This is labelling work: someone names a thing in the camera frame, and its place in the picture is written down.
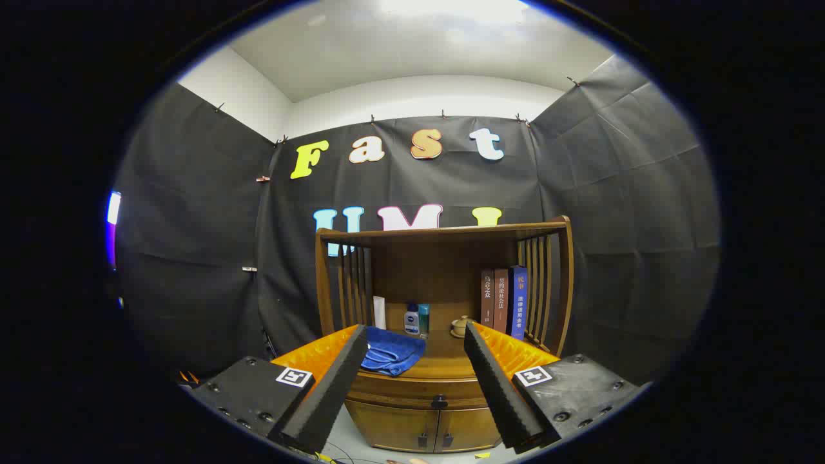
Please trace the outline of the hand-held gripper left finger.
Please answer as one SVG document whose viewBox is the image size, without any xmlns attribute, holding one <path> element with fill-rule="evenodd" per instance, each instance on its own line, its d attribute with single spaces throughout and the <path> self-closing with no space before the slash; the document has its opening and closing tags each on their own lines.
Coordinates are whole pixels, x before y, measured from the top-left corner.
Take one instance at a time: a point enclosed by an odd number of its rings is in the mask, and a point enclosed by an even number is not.
<svg viewBox="0 0 825 464">
<path fill-rule="evenodd" d="M 321 452 L 366 353 L 354 324 L 270 361 L 246 356 L 191 394 L 263 440 Z"/>
</svg>

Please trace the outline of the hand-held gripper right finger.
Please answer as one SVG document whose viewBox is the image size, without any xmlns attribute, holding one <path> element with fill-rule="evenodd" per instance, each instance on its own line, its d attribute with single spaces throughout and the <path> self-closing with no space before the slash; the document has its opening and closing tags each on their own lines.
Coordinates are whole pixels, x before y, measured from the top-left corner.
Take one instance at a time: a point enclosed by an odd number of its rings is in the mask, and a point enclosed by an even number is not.
<svg viewBox="0 0 825 464">
<path fill-rule="evenodd" d="M 558 358 L 483 324 L 467 324 L 463 349 L 504 446 L 518 454 L 593 429 L 646 390 L 590 356 Z"/>
</svg>

